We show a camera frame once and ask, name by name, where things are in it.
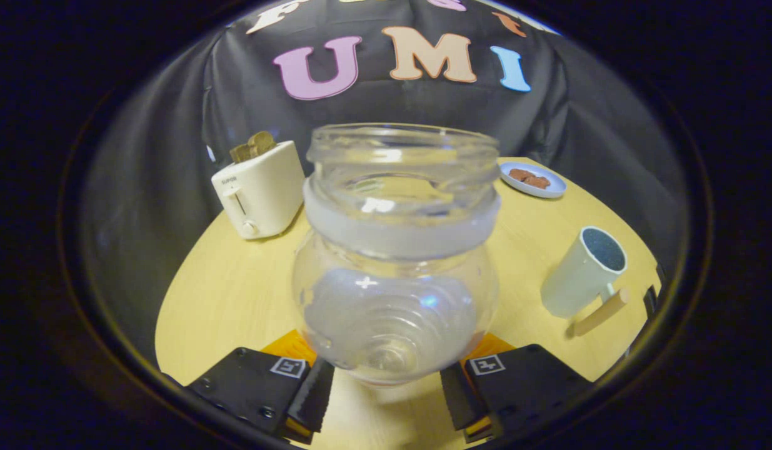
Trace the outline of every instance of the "white plate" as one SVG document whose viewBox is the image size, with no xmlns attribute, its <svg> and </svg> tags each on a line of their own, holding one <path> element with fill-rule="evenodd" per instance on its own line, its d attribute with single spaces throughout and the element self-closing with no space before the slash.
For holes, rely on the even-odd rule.
<svg viewBox="0 0 772 450">
<path fill-rule="evenodd" d="M 522 169 L 524 171 L 528 171 L 531 174 L 534 174 L 534 176 L 544 177 L 549 180 L 549 186 L 546 187 L 546 189 L 540 189 L 535 186 L 525 184 L 517 179 L 513 179 L 513 177 L 509 176 L 509 172 L 511 172 L 513 169 Z M 526 164 L 523 162 L 503 162 L 499 165 L 499 171 L 499 176 L 503 179 L 504 182 L 508 183 L 517 191 L 522 191 L 525 194 L 530 194 L 531 196 L 542 197 L 543 199 L 556 199 L 557 197 L 563 196 L 563 192 L 566 191 L 566 182 L 563 181 L 561 177 L 557 176 L 549 170 L 546 170 L 543 167 L 534 166 L 532 164 Z"/>
</svg>

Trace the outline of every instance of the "glass jar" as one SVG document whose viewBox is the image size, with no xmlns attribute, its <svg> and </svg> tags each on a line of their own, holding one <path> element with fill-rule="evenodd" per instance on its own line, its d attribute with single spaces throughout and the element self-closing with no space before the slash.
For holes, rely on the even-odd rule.
<svg viewBox="0 0 772 450">
<path fill-rule="evenodd" d="M 312 230 L 292 284 L 318 355 L 370 384 L 401 384 L 480 342 L 498 301 L 483 246 L 500 206 L 497 145 L 435 126 L 314 130 Z"/>
</svg>

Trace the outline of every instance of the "orange letter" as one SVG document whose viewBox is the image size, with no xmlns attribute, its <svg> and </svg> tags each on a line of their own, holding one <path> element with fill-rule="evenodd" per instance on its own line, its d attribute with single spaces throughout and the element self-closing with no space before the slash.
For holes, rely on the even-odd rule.
<svg viewBox="0 0 772 450">
<path fill-rule="evenodd" d="M 408 26 L 386 26 L 383 34 L 391 36 L 394 42 L 394 56 L 397 68 L 391 71 L 392 79 L 415 80 L 422 77 L 422 71 L 416 68 L 414 58 L 422 63 L 425 71 L 432 78 L 438 77 L 446 63 L 444 77 L 461 83 L 474 83 L 478 77 L 472 72 L 469 62 L 469 43 L 471 41 L 458 34 L 444 34 L 436 46 L 432 46 L 416 29 Z"/>
<path fill-rule="evenodd" d="M 522 36 L 523 38 L 528 37 L 527 34 L 524 34 L 523 31 L 519 29 L 521 25 L 511 20 L 510 17 L 506 16 L 505 14 L 500 14 L 500 12 L 492 12 L 491 14 L 494 14 L 495 16 L 499 17 L 500 22 L 503 23 L 505 28 L 508 28 L 513 32 L 514 34 L 518 34 L 519 36 Z"/>
</svg>

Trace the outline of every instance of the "tabletop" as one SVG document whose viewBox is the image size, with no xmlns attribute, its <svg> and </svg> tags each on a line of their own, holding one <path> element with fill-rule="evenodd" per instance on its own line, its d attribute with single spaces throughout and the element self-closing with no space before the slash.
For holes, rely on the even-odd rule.
<svg viewBox="0 0 772 450">
<path fill-rule="evenodd" d="M 526 157 L 500 162 L 540 164 Z M 643 296 L 658 292 L 656 261 L 642 239 L 609 207 L 565 179 L 559 199 L 540 199 L 494 184 L 503 205 L 486 241 L 500 281 L 490 333 L 515 347 L 540 344 L 589 381 L 625 353 L 646 321 Z M 543 279 L 563 258 L 580 229 L 595 226 L 622 244 L 628 268 L 614 286 L 628 290 L 628 305 L 584 336 L 566 328 L 601 304 L 598 298 L 571 319 L 541 304 Z M 198 239 L 172 280 L 155 330 L 164 373 L 190 384 L 236 347 L 260 350 L 298 324 L 291 299 L 294 253 L 309 231 L 301 208 L 280 236 L 245 241 L 221 213 Z M 366 387 L 335 371 L 321 433 L 308 448 L 465 448 L 446 410 L 434 373 L 400 387 Z"/>
</svg>

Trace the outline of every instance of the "screw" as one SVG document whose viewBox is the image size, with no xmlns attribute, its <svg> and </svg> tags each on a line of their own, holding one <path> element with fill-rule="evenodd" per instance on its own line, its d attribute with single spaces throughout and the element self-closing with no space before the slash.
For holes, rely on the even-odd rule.
<svg viewBox="0 0 772 450">
<path fill-rule="evenodd" d="M 271 419 L 274 417 L 274 410 L 268 406 L 261 407 L 261 409 L 258 409 L 258 414 L 263 416 L 266 419 Z"/>
</svg>

